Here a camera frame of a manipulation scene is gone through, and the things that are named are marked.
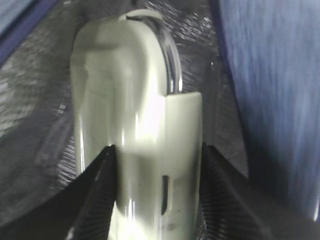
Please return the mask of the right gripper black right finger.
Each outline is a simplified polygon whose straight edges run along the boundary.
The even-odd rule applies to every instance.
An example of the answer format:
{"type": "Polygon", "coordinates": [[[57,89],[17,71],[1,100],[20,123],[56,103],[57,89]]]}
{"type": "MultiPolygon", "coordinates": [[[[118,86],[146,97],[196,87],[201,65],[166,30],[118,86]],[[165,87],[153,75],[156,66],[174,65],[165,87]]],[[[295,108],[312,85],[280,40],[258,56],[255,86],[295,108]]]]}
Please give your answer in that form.
{"type": "Polygon", "coordinates": [[[212,145],[201,147],[199,199],[209,240],[318,240],[319,223],[258,189],[212,145]]]}

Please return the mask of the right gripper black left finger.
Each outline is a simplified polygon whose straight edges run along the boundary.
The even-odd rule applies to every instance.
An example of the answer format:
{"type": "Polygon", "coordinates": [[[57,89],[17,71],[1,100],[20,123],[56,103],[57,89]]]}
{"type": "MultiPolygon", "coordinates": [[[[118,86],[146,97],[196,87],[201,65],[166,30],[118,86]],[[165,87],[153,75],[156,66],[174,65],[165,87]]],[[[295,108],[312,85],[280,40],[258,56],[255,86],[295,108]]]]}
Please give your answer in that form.
{"type": "Polygon", "coordinates": [[[117,195],[114,145],[65,189],[0,228],[2,240],[106,240],[117,195]]]}

